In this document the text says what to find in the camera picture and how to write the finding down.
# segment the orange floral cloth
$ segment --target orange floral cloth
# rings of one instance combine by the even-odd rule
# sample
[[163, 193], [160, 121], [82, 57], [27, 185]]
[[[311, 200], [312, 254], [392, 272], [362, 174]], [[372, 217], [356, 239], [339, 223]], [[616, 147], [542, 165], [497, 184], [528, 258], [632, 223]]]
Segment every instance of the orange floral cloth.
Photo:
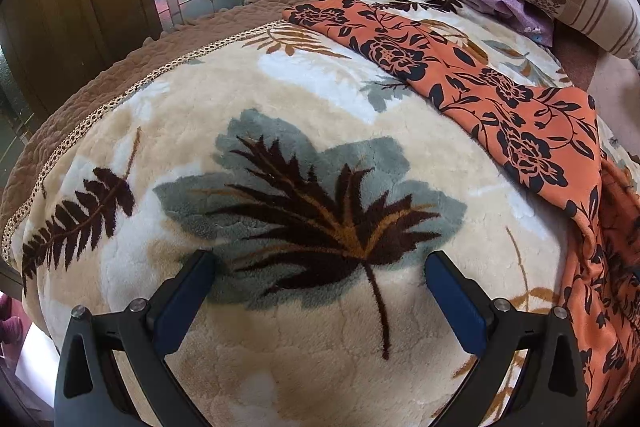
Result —
[[631, 270], [640, 261], [640, 204], [600, 150], [590, 95], [519, 86], [430, 27], [358, 0], [318, 0], [283, 17], [410, 84], [574, 220], [562, 299], [582, 355], [589, 423], [602, 423], [640, 358], [640, 281]]

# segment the leaf-patterned blanket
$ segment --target leaf-patterned blanket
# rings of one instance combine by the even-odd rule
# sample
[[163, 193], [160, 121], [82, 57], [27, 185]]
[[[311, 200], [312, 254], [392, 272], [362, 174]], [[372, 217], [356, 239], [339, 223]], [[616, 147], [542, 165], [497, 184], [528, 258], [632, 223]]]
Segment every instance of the leaf-patterned blanket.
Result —
[[[568, 85], [546, 51], [465, 6], [364, 1], [519, 84]], [[119, 311], [210, 250], [216, 281], [167, 361], [213, 425], [428, 425], [473, 362], [424, 286], [435, 248], [491, 297], [543, 313], [558, 301], [569, 220], [348, 47], [270, 23], [138, 87], [69, 140], [12, 255], [61, 346], [74, 305]]]

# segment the purple floral cloth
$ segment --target purple floral cloth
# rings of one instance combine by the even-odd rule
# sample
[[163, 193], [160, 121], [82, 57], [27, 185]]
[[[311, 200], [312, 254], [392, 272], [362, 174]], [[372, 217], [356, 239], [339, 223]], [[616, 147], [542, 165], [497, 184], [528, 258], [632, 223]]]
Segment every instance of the purple floral cloth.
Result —
[[537, 44], [553, 45], [554, 22], [541, 9], [523, 0], [461, 0], [480, 13], [493, 15]]

